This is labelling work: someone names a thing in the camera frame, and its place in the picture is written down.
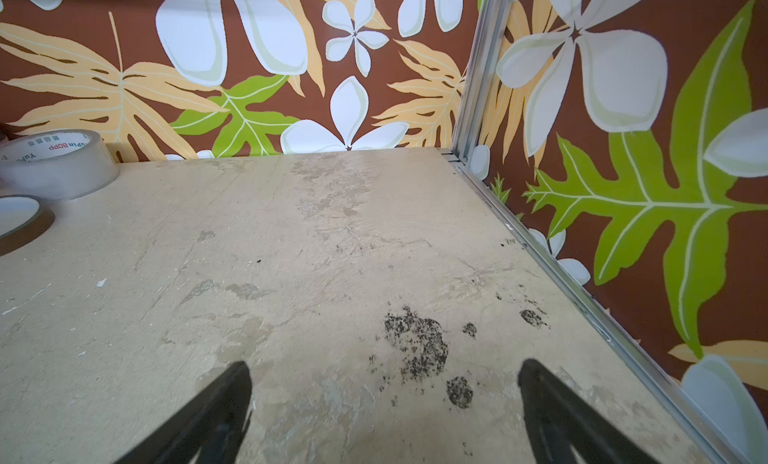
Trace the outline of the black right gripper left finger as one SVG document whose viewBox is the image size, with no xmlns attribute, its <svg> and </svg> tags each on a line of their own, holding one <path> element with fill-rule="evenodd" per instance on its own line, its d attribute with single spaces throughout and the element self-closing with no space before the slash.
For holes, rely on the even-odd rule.
<svg viewBox="0 0 768 464">
<path fill-rule="evenodd" d="M 250 370 L 230 365 L 119 463 L 233 463 L 250 424 Z"/>
</svg>

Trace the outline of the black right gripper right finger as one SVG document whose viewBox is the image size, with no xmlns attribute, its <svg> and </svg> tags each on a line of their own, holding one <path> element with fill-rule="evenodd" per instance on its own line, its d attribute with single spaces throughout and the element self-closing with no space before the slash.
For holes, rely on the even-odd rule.
<svg viewBox="0 0 768 464">
<path fill-rule="evenodd" d="M 656 460 L 535 359 L 517 378 L 524 424 L 538 463 L 654 463 Z"/>
</svg>

